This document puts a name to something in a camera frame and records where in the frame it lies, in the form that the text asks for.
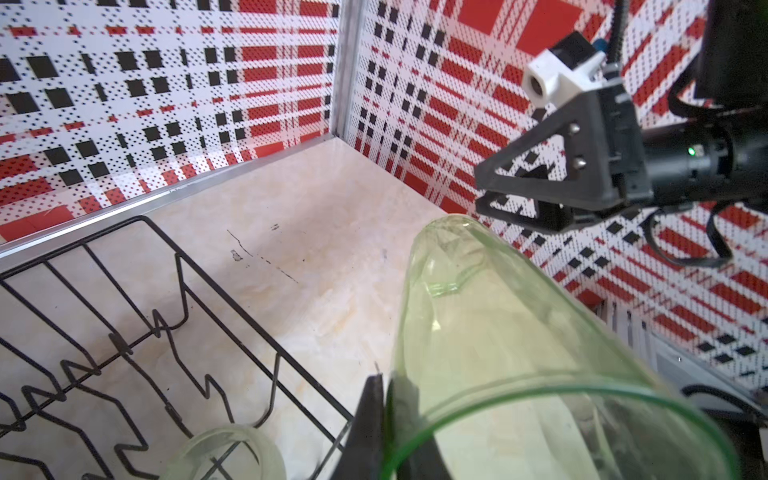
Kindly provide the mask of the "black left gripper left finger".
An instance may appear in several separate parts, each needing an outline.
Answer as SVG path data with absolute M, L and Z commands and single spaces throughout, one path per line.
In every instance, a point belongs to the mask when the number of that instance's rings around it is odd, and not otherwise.
M 333 480 L 377 480 L 384 453 L 384 388 L 381 374 L 366 379 Z

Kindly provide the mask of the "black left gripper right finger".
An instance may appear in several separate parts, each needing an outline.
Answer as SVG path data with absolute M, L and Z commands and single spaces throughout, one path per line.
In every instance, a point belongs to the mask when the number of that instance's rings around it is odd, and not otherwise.
M 434 429 L 419 413 L 419 388 L 394 375 L 384 412 L 384 479 L 449 479 Z

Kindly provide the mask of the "pale green frosted glass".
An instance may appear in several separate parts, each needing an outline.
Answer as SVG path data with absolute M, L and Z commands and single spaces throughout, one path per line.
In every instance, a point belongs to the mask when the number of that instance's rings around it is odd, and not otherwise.
M 194 436 L 171 460 L 161 479 L 282 479 L 283 456 L 253 427 L 228 425 Z

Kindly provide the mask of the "clear green glass tumbler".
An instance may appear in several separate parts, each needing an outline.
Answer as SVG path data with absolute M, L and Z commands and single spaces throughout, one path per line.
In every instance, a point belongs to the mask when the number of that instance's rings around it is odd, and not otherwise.
M 411 248 L 390 379 L 449 479 L 737 479 L 727 437 L 584 305 L 476 220 Z

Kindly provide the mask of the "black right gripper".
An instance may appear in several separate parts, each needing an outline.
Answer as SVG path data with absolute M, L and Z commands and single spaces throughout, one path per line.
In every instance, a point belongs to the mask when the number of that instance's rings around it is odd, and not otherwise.
M 653 199 L 635 105 L 620 82 L 577 96 L 479 163 L 474 178 L 477 189 L 488 191 L 475 200 L 478 214 L 543 234 L 606 219 L 587 210 Z M 537 200 L 536 215 L 495 207 L 506 195 Z

